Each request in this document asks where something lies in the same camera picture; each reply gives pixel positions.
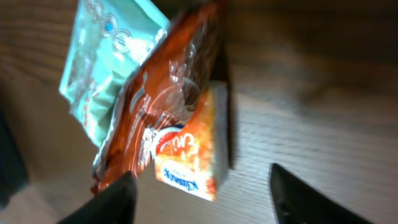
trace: blue circle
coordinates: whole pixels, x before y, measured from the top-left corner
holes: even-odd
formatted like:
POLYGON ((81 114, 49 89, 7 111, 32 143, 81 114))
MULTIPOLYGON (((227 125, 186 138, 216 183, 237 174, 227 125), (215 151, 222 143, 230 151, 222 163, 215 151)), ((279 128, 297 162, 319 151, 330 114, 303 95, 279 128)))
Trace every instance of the blue circle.
POLYGON ((113 24, 110 21, 106 21, 104 26, 107 32, 111 32, 113 30, 113 24))

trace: wooden table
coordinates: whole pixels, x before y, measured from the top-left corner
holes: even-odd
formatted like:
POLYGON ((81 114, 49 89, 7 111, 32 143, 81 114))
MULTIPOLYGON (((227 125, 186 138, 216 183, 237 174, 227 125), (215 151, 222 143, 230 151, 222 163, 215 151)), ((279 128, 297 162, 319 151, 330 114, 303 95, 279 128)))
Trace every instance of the wooden table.
MULTIPOLYGON (((55 223, 91 197, 96 148, 57 91, 75 9, 0 0, 0 109, 31 177, 0 213, 7 224, 55 223)), ((229 0, 234 169, 211 203, 156 181, 150 166, 136 223, 275 223, 272 162, 372 222, 396 222, 397 10, 386 0, 229 0)))

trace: plastic wrapper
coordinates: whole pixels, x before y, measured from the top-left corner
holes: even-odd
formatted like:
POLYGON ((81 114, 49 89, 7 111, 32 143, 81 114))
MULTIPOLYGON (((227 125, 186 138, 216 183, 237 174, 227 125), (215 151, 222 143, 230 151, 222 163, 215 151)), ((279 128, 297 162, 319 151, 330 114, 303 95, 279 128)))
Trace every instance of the plastic wrapper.
POLYGON ((158 134, 156 178, 214 201, 228 171, 226 85, 212 82, 188 124, 158 134))
POLYGON ((218 5, 184 12, 121 90, 108 135, 96 155, 93 191, 125 171, 138 176, 153 158, 159 130, 186 124, 208 84, 220 41, 218 5))
POLYGON ((166 35, 169 20, 150 0, 80 0, 60 93, 100 146, 129 75, 166 35))

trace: mint green wrapper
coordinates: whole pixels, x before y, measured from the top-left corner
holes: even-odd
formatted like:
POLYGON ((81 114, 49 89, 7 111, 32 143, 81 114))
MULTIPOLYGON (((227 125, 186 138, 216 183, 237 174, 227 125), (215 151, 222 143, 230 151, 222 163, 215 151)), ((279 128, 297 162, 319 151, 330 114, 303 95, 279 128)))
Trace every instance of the mint green wrapper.
POLYGON ((149 0, 79 1, 59 91, 96 146, 108 132, 124 82, 166 35, 168 25, 149 0))

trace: candy wrapper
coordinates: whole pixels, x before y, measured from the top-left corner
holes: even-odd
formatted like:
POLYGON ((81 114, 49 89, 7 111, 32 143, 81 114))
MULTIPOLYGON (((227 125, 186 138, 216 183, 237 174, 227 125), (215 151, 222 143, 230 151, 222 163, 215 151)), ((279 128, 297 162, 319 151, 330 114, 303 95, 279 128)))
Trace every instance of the candy wrapper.
POLYGON ((129 75, 166 35, 169 20, 150 0, 80 0, 60 93, 100 146, 129 75))
POLYGON ((227 96, 226 85, 212 82, 185 127, 157 135, 158 180, 207 200, 216 199, 228 170, 227 96))
POLYGON ((218 25, 214 2, 184 12, 159 48, 126 82, 93 164, 98 181, 94 192, 125 171, 138 176, 153 157, 153 139, 159 130, 184 125, 191 118, 218 51, 218 25))

